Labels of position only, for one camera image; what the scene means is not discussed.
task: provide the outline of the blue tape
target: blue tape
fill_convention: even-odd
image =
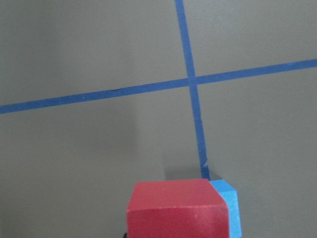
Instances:
[[[71,103],[94,101],[94,100],[100,100],[100,99],[106,99],[106,98],[121,97],[121,96],[154,92],[159,90],[180,88],[180,87],[186,87],[186,86],[188,86],[188,81],[185,78],[185,79],[176,79],[176,80],[171,80],[166,82],[126,87],[126,88],[121,88],[117,90],[106,90],[106,91],[76,94],[76,95],[70,95],[70,96],[64,96],[64,97],[58,97],[58,98],[48,98],[43,100],[0,106],[0,114],[60,106],[60,105],[71,104]]]
[[[177,18],[179,24],[180,35],[182,39],[183,52],[185,57],[185,64],[188,77],[188,86],[192,102],[192,110],[194,116],[196,139],[199,153],[199,160],[201,166],[202,178],[210,180],[209,169],[207,165],[207,153],[204,136],[203,122],[201,120],[201,111],[199,103],[199,94],[197,88],[197,80],[195,75],[194,60],[192,56],[189,33],[187,28],[185,8],[183,0],[175,0]]]
[[[243,69],[243,70],[226,72],[226,73],[217,73],[217,74],[199,76],[197,77],[197,83],[198,84],[215,83],[215,82],[238,79],[238,78],[254,77],[259,75],[281,73],[281,72],[287,72],[287,71],[299,70],[299,69],[305,69],[305,68],[313,68],[313,67],[317,67],[317,59],[275,64],[275,65],[269,65],[264,67],[249,68],[249,69]]]
[[[265,74],[281,73],[281,72],[300,70],[300,69],[306,69],[306,68],[314,68],[314,67],[317,67],[317,59],[276,64],[276,65],[257,67],[257,68],[249,68],[249,69],[243,69],[243,70],[232,71],[232,72],[210,74],[205,76],[197,76],[196,79],[197,79],[197,84],[215,83],[215,82],[221,82],[226,80],[254,77],[254,76],[260,76]],[[38,109],[38,108],[53,107],[53,106],[59,106],[64,104],[71,104],[71,103],[87,102],[87,101],[100,100],[100,99],[106,99],[106,98],[128,96],[128,95],[140,94],[140,93],[148,93],[148,92],[180,88],[180,87],[186,87],[186,86],[188,86],[188,79],[183,78],[183,79],[176,79],[176,80],[159,82],[159,83],[151,83],[151,84],[126,87],[126,88],[121,88],[117,90],[105,90],[100,92],[83,93],[83,94],[76,94],[76,95],[57,97],[57,98],[48,98],[48,99],[42,99],[37,101],[3,105],[3,106],[0,106],[0,114],[13,113],[13,112],[19,112],[19,111],[25,111],[25,110]]]

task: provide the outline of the red cube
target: red cube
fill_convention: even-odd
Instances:
[[[226,202],[207,179],[137,183],[127,224],[128,238],[229,238]]]

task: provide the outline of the block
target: block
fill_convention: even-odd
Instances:
[[[229,238],[229,212],[207,179],[139,182],[127,208],[128,238]]]
[[[230,238],[241,238],[241,222],[237,191],[225,180],[211,181],[211,184],[226,201],[229,209]]]

